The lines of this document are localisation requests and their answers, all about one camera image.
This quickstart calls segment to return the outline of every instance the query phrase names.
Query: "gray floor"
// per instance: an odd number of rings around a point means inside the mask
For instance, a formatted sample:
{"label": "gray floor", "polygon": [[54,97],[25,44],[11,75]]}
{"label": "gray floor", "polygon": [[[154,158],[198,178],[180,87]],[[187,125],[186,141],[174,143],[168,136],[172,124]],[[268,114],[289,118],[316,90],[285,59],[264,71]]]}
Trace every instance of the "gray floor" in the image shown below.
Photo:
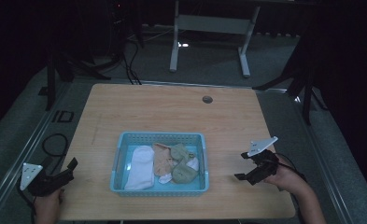
{"label": "gray floor", "polygon": [[[163,29],[149,31],[163,32]],[[181,41],[189,43],[190,46],[180,50],[175,73],[169,72],[172,37],[167,34],[145,42],[145,48],[138,51],[132,67],[144,84],[239,88],[261,85],[280,75],[298,41],[298,38],[284,36],[254,36],[247,53],[252,76],[245,78],[241,75],[236,49],[240,44],[240,37],[233,36],[228,41],[214,42],[198,41],[193,38],[195,35],[188,33],[183,33],[182,36],[184,38],[181,38]],[[132,58],[134,45],[127,46],[126,55],[129,60]],[[108,81],[110,83],[129,84],[122,65],[106,69],[102,73],[112,77],[112,80]],[[14,162],[22,158],[33,163],[41,162],[45,158],[41,142],[53,133],[63,133],[70,141],[91,87],[98,82],[100,81],[79,73],[73,83],[58,82],[61,97],[51,111],[45,112],[47,99],[37,95],[40,88],[47,85],[46,71],[43,70],[34,76],[0,122],[0,223],[30,222],[29,209],[17,191],[11,188],[18,173],[14,168],[19,166]],[[305,125],[300,114],[301,104],[283,92],[289,82],[290,80],[281,83],[273,90],[258,92],[270,134],[279,138],[275,149],[289,156],[307,176],[329,223],[367,223],[367,185],[344,137],[330,113],[320,109],[315,103],[312,104],[310,114],[312,126]],[[72,122],[52,122],[58,110],[74,112]],[[51,141],[49,147],[59,152],[64,146],[58,141]],[[207,220],[195,223],[233,224],[249,221],[300,223],[297,217],[274,220]]]}

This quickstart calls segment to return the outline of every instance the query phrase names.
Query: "metal frame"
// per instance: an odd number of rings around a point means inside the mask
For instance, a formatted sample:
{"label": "metal frame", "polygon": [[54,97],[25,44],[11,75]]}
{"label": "metal frame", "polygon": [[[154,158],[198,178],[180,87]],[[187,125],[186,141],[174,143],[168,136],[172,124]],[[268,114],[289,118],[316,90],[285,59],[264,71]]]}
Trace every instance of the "metal frame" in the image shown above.
{"label": "metal frame", "polygon": [[242,47],[238,48],[239,60],[244,77],[250,76],[249,65],[247,63],[247,46],[253,34],[256,19],[259,15],[260,7],[255,7],[251,20],[203,17],[179,14],[179,1],[175,1],[175,24],[174,24],[174,44],[172,46],[171,63],[169,70],[176,72],[177,56],[179,52],[178,31],[192,30],[227,33],[235,35],[245,35],[245,41]]}

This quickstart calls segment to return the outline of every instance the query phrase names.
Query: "human hand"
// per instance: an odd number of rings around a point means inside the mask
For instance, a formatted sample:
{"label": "human hand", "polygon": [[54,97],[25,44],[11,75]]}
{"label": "human hand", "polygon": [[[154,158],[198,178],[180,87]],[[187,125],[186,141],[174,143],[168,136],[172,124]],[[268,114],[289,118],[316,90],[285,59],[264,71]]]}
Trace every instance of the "human hand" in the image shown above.
{"label": "human hand", "polygon": [[57,189],[46,197],[35,199],[36,224],[55,224],[60,215],[60,204],[63,201],[64,190]]}
{"label": "human hand", "polygon": [[[283,159],[279,162],[288,165]],[[318,197],[311,187],[291,169],[279,165],[275,175],[270,175],[264,179],[265,183],[276,185],[296,196],[300,206],[304,223],[326,224]]]}
{"label": "human hand", "polygon": [[[279,158],[279,162],[289,166],[285,160],[279,156],[277,157]],[[276,185],[292,194],[301,194],[309,188],[308,184],[299,175],[281,165],[278,166],[276,174],[268,176],[264,179],[264,182]]]}

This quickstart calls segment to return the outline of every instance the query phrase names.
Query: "blue plastic basket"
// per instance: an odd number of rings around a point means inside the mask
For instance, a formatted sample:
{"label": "blue plastic basket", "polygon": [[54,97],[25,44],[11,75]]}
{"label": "blue plastic basket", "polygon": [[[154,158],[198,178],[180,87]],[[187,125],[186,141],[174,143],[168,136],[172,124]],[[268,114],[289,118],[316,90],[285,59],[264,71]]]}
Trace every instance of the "blue plastic basket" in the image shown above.
{"label": "blue plastic basket", "polygon": [[[154,186],[149,189],[127,190],[124,186],[128,179],[129,169],[134,150],[139,146],[152,146],[161,143],[167,146],[183,144],[194,153],[200,163],[199,174],[189,184],[160,184],[158,177]],[[209,173],[205,139],[201,133],[150,133],[124,132],[120,135],[110,177],[110,189],[120,196],[129,197],[187,197],[200,196],[209,188]]]}

